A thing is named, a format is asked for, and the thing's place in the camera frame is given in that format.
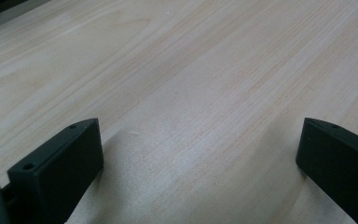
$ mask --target wooden table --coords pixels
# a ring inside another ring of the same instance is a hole
[[[305,117],[358,134],[358,1],[52,0],[0,25],[0,185],[99,118],[68,223],[353,223],[295,164]]]

